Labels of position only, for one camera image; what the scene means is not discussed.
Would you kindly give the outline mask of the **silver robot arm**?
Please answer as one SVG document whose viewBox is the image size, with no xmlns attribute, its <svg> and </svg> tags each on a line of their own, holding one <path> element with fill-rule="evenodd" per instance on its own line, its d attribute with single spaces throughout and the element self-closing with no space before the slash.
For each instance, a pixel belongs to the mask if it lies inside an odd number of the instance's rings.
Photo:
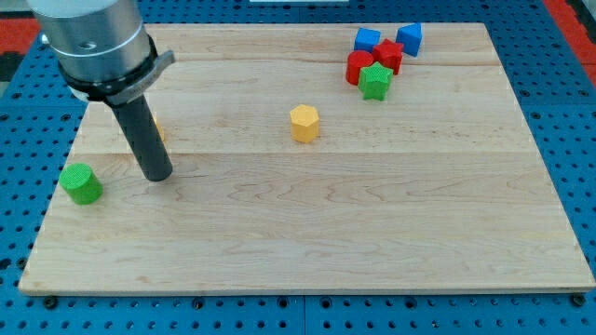
<svg viewBox="0 0 596 335">
<path fill-rule="evenodd" d="M 133 0 L 28 0 L 58 58 L 68 87 L 82 101 L 109 106 L 144 177 L 163 181 L 172 164 L 144 92 L 175 62 L 156 50 Z"/>
</svg>

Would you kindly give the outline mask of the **black flange clamp ring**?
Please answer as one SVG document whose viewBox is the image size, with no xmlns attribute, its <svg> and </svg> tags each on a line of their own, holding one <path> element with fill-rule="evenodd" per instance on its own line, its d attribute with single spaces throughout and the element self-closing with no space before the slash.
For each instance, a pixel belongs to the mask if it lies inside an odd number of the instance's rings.
<svg viewBox="0 0 596 335">
<path fill-rule="evenodd" d="M 59 70 L 78 99 L 120 106 L 140 98 L 174 62 L 173 51 L 158 55 L 144 34 L 105 52 L 61 59 Z"/>
</svg>

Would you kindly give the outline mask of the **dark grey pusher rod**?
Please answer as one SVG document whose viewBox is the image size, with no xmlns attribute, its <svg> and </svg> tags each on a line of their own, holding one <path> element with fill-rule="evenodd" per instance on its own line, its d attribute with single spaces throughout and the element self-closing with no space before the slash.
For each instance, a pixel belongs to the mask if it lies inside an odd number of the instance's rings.
<svg viewBox="0 0 596 335">
<path fill-rule="evenodd" d="M 111 105 L 143 176 L 149 181 L 163 181 L 173 170 L 168 152 L 144 95 L 131 102 Z"/>
</svg>

